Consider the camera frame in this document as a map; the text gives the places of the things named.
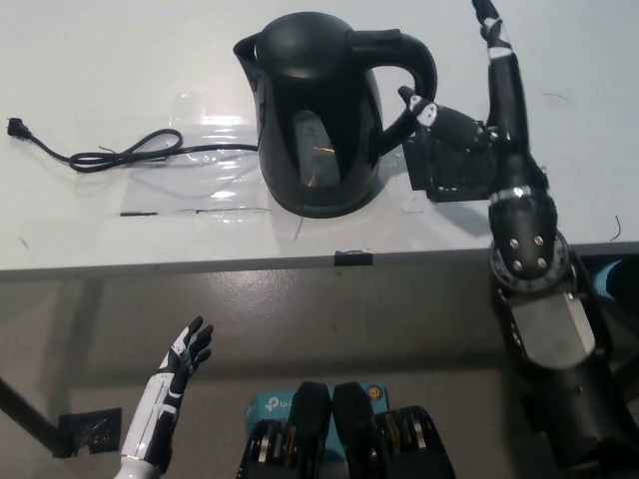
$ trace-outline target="table leg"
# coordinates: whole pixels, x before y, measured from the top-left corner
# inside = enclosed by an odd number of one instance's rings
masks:
[[[11,386],[0,379],[0,409],[56,457],[70,457],[73,440],[51,424]]]

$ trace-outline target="robot finger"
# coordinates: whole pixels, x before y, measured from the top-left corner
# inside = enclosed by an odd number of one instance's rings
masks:
[[[185,327],[178,338],[175,340],[171,349],[173,349],[178,355],[182,355],[182,353],[187,349],[189,344],[191,343],[191,338],[193,334],[195,334],[198,329],[202,327],[204,319],[201,316],[196,317],[191,324]]]
[[[205,349],[204,351],[201,351],[193,360],[192,374],[198,370],[198,367],[200,366],[200,364],[202,364],[204,361],[206,361],[210,357],[211,357],[210,349]]]
[[[209,324],[197,336],[193,337],[189,344],[189,353],[191,357],[198,355],[200,351],[205,349],[211,344],[211,335],[213,334],[213,327]]]

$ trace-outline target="black cable on floor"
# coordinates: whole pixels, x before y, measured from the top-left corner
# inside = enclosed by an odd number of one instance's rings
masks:
[[[21,140],[30,141],[37,145],[42,150],[47,152],[56,160],[66,163],[73,170],[79,173],[96,173],[109,170],[110,168],[120,167],[122,165],[130,165],[132,163],[144,162],[148,160],[160,160],[166,157],[173,157],[175,155],[184,155],[187,153],[196,152],[211,152],[215,150],[245,150],[249,152],[256,152],[258,147],[254,145],[245,145],[241,143],[219,143],[215,145],[199,145],[195,147],[182,147],[184,138],[182,134],[172,128],[165,128],[153,132],[134,146],[126,149],[123,152],[86,152],[77,153],[71,157],[65,157],[59,153],[54,152],[47,147],[42,141],[37,139],[27,128],[27,126],[19,118],[10,118],[9,125],[7,126],[7,134],[10,137],[19,138]],[[151,140],[163,135],[169,135],[176,138],[176,143],[170,147],[162,150],[154,150],[151,152],[138,152],[140,148],[149,143]]]

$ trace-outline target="metal bracket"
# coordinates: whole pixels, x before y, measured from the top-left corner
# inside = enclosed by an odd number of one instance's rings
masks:
[[[58,420],[58,429],[70,438],[73,455],[84,447],[88,447],[91,454],[118,451],[122,432],[122,409],[64,414]]]

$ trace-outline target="robot forearm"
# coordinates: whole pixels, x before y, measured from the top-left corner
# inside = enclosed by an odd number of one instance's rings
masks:
[[[196,318],[173,343],[142,394],[122,448],[116,479],[158,479],[169,468],[171,441],[191,375],[209,358],[213,327]]]

